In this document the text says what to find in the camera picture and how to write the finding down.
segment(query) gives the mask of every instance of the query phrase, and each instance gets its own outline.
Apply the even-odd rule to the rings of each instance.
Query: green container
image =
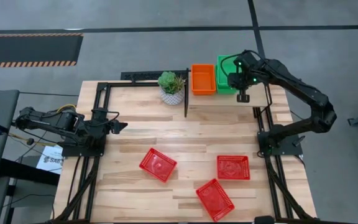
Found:
[[[227,84],[227,77],[221,70],[221,61],[228,56],[230,55],[219,55],[218,64],[215,66],[216,89],[218,94],[235,94],[237,92],[236,89],[229,87],[229,85]],[[222,64],[223,69],[227,74],[231,72],[236,72],[236,65],[233,63],[234,59],[236,59],[236,57],[226,59]]]

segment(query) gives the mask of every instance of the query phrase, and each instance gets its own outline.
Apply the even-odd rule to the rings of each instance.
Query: succulent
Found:
[[[184,81],[173,72],[163,72],[158,78],[158,84],[165,93],[175,94],[183,88]]]

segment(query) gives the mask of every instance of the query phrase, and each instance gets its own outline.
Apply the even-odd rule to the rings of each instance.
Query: red basket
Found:
[[[196,194],[214,222],[234,210],[234,204],[216,179],[197,189]]]
[[[166,183],[176,165],[177,162],[173,159],[150,148],[139,167]]]
[[[219,179],[250,179],[247,156],[218,156],[216,161]]]

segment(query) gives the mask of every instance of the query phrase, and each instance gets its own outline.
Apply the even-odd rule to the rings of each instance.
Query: orange bin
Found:
[[[215,65],[191,65],[191,90],[194,95],[213,95],[215,93]]]

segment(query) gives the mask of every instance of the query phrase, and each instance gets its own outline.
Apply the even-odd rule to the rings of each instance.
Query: wooden table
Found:
[[[77,112],[85,114],[86,119],[91,117],[96,85],[96,81],[89,81],[81,87]],[[279,86],[271,86],[271,90],[274,123],[291,123],[285,91]],[[273,216],[265,161],[256,155],[259,128],[251,107],[266,105],[264,89],[257,87],[251,99],[253,96],[260,100],[248,106],[236,102],[226,106],[192,105],[190,96],[188,116],[184,118],[183,103],[166,105],[158,87],[112,88],[108,109],[119,111],[118,120],[129,124],[120,135],[108,135],[99,165],[91,222],[211,222],[195,190],[216,178],[216,156],[222,154],[248,156],[251,180],[219,181],[236,207],[221,221],[249,222],[256,216]],[[178,162],[166,184],[139,168],[151,147]],[[63,164],[54,203],[57,215],[66,206],[76,160],[71,157]],[[293,156],[282,156],[282,160],[289,191],[306,212],[315,216],[303,165]],[[81,166],[78,167],[72,196],[78,186]],[[80,218],[85,214],[87,194]],[[279,190],[278,197],[285,216]]]

